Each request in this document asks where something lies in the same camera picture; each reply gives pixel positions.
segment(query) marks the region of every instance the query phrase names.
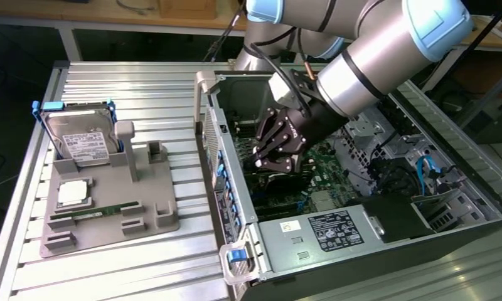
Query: motherboard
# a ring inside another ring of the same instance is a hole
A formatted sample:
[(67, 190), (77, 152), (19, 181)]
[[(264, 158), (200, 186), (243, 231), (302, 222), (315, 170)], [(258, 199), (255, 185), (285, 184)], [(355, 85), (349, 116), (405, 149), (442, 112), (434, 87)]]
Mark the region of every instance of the motherboard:
[(358, 197), (327, 142), (306, 153), (298, 174), (254, 167), (248, 162), (256, 145), (252, 137), (236, 135), (234, 145), (259, 221), (341, 208)]

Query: warning label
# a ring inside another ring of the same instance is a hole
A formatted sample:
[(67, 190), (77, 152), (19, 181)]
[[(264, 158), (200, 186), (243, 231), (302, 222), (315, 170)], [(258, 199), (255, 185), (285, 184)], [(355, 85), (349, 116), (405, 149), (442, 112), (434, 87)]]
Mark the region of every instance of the warning label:
[(101, 132), (64, 135), (65, 145), (76, 162), (108, 159), (108, 148)]
[(347, 211), (341, 211), (309, 218), (319, 247), (330, 252), (362, 244), (358, 227)]

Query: hard drive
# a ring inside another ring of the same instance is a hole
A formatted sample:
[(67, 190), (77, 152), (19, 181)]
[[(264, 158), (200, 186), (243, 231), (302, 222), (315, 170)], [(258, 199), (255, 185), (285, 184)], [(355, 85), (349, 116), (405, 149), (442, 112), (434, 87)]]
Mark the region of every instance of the hard drive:
[(55, 144), (59, 159), (73, 159), (80, 167), (109, 163), (120, 152), (115, 137), (115, 105), (109, 101), (33, 104), (33, 115)]

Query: floor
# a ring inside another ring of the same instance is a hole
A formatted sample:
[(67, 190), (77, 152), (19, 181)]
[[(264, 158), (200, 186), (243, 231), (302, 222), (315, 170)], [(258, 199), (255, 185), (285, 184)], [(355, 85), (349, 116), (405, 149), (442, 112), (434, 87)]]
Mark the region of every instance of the floor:
[[(212, 36), (89, 30), (77, 30), (76, 35), (81, 55), (88, 61), (200, 61), (216, 39)], [(243, 38), (228, 38), (218, 60), (235, 58), (242, 43)], [(285, 55), (283, 61), (293, 57), (294, 54)], [(67, 54), (53, 29), (0, 26), (0, 182), (19, 174), (35, 124), (31, 103), (43, 98), (56, 60), (67, 60)], [(431, 67), (414, 77), (414, 81), (423, 81), (430, 72)], [(448, 99), (448, 103), (461, 101), (462, 97)], [(15, 180), (0, 185), (0, 229)]]

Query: power supply label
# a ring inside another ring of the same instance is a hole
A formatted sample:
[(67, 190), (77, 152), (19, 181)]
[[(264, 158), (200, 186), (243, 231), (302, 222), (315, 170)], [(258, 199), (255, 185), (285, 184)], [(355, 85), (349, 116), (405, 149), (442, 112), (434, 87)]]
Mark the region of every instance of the power supply label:
[(349, 248), (365, 242), (347, 211), (314, 216), (309, 218), (309, 222), (319, 247), (326, 252)]
[(65, 145), (76, 162), (108, 159), (108, 148), (101, 132), (64, 135)]

